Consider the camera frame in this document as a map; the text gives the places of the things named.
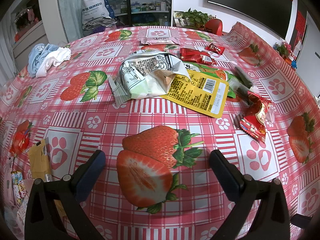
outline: red candy wrapper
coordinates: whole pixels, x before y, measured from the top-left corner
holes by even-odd
[[[240,127],[254,139],[264,143],[266,141],[264,121],[272,102],[251,91],[248,94],[253,105],[248,108],[244,118],[240,120]]]
[[[217,62],[210,57],[210,54],[205,51],[199,51],[196,49],[180,49],[181,60],[188,62],[195,62],[204,65],[217,65]]]
[[[224,52],[224,49],[225,47],[222,47],[222,46],[216,46],[213,44],[213,42],[210,42],[206,47],[205,47],[206,50],[209,50],[209,51],[213,51],[219,55],[222,55],[223,52]]]

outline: red chair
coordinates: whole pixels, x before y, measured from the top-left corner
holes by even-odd
[[[211,19],[205,24],[204,31],[222,36],[222,21],[219,19]]]

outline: green package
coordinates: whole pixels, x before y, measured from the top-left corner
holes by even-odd
[[[236,78],[235,75],[219,68],[212,68],[206,65],[202,65],[198,63],[190,63],[190,62],[183,62],[183,64],[186,69],[201,72],[215,78],[220,78],[225,81],[229,81],[233,77]],[[236,94],[234,93],[231,87],[229,87],[229,90],[228,90],[228,97],[236,98]]]

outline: white snack bag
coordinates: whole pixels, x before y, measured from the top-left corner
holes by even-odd
[[[109,76],[116,104],[129,99],[163,96],[168,93],[176,74],[189,73],[183,62],[174,55],[162,51],[138,50],[121,64],[117,75]]]
[[[108,0],[81,0],[81,8],[83,25],[100,17],[115,17]]]

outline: yellow snack package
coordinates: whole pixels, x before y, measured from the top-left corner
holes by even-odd
[[[207,74],[187,70],[191,80],[177,75],[162,98],[211,117],[220,118],[226,103],[229,83]]]

